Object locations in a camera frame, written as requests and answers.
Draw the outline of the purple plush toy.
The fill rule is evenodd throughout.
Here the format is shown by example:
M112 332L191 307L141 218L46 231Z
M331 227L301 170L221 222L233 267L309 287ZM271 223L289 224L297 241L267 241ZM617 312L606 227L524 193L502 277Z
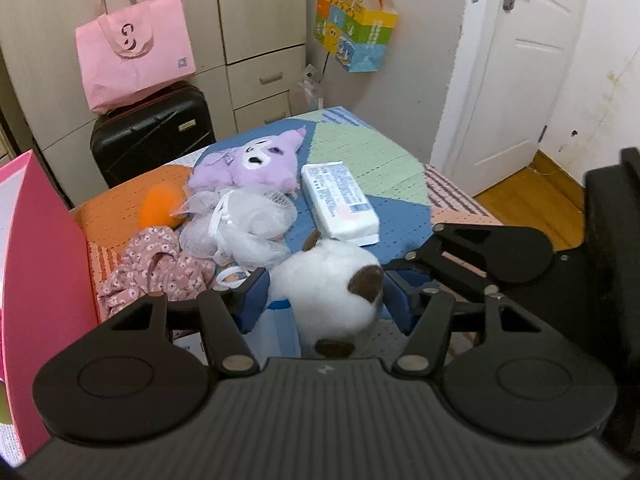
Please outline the purple plush toy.
M193 192L263 185L293 193L298 189L297 152L306 133L305 127L290 129L238 148L209 153L193 168L186 185Z

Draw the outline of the colourful paper gift bag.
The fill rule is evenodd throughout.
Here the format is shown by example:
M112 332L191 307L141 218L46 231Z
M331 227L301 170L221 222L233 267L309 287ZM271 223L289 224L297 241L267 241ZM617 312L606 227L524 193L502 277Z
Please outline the colourful paper gift bag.
M392 0L317 0L314 38L345 72L375 73L397 21Z

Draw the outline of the pink cardboard storage box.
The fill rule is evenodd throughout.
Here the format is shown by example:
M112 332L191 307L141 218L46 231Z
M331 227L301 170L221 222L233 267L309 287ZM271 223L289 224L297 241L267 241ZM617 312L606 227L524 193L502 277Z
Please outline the pink cardboard storage box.
M48 433L32 398L43 364L98 324L88 246L36 155L1 169L1 392L10 419L1 453L12 466Z

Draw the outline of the black suitcase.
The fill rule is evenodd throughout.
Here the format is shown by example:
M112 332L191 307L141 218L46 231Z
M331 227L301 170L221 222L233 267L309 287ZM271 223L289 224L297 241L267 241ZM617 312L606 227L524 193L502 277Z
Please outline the black suitcase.
M180 81L94 123L90 150L109 188L216 142L204 94Z

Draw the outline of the pink floral cloth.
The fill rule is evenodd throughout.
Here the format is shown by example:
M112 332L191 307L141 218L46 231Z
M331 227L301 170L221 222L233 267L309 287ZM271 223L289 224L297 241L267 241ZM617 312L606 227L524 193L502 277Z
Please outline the pink floral cloth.
M163 292L170 301L194 299L213 285L216 264L180 248L168 226L150 226L134 236L119 264L99 284L100 321L125 309L149 292Z

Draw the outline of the small white tissue pack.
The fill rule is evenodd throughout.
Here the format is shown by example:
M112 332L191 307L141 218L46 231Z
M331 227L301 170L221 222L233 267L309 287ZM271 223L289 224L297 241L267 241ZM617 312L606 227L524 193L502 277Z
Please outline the small white tissue pack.
M342 162L306 164L300 180L321 235L356 246L380 241L380 218Z

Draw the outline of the white door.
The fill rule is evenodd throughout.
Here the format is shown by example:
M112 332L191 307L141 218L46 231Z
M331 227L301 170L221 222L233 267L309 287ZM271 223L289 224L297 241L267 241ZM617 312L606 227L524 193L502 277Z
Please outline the white door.
M476 195L538 151L573 57L586 0L466 0L430 163Z

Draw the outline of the patchwork knitted blanket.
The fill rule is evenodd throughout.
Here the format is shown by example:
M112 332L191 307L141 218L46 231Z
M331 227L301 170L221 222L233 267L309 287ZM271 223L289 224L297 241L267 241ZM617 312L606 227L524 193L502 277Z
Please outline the patchwork knitted blanket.
M254 129L117 185L77 213L100 321L149 294L224 298L259 359L393 359L430 282L384 263L437 221L492 223L437 170L348 110Z

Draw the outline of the pink tote bag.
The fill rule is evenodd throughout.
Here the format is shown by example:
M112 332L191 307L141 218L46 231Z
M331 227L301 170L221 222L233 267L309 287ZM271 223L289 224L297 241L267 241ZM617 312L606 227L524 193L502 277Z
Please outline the pink tote bag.
M82 88L89 110L105 114L137 103L196 73L182 0L129 0L76 28Z

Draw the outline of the grey wooden wardrobe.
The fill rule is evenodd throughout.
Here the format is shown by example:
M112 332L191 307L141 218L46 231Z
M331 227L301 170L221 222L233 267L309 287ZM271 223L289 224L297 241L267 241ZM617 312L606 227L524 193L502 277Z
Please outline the grey wooden wardrobe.
M224 140L291 113L305 64L306 0L1 0L15 97L66 200L106 188L90 136L90 82L166 70L203 92Z

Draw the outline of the white brown plush ball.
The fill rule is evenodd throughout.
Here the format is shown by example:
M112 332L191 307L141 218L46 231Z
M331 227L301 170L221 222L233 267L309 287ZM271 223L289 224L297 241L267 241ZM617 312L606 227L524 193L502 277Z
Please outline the white brown plush ball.
M314 230L299 252L270 271L269 299L290 304L305 358L344 359L363 347L378 322L383 281L372 252Z

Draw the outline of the blue white tissue pack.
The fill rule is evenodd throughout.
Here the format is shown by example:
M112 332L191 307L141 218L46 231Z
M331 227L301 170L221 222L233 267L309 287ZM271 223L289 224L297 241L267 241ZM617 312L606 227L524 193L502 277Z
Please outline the blue white tissue pack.
M207 366L208 359L200 332L200 321L200 312L195 301L168 304L166 323L172 330L174 345L190 352ZM242 337L261 368L265 367L270 358L298 359L302 356L290 308L266 309L253 328Z

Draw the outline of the orange beauty sponge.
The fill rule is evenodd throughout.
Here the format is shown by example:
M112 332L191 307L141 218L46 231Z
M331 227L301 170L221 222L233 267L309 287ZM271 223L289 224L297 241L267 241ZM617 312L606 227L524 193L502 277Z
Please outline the orange beauty sponge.
M186 215L180 212L180 207L185 201L186 193L178 184L160 182L152 185L142 200L139 214L140 228L168 226L175 229L186 218Z

